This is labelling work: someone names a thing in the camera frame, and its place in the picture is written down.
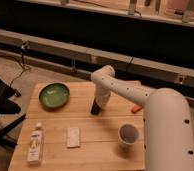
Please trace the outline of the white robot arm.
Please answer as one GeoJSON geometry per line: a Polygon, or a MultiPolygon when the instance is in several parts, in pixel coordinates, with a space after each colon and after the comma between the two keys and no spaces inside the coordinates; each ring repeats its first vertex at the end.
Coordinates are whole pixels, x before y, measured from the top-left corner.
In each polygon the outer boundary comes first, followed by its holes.
{"type": "Polygon", "coordinates": [[[145,171],[194,171],[194,133],[186,98],[171,88],[150,88],[115,78],[106,65],[91,74],[93,106],[103,109],[112,92],[142,106],[145,171]]]}

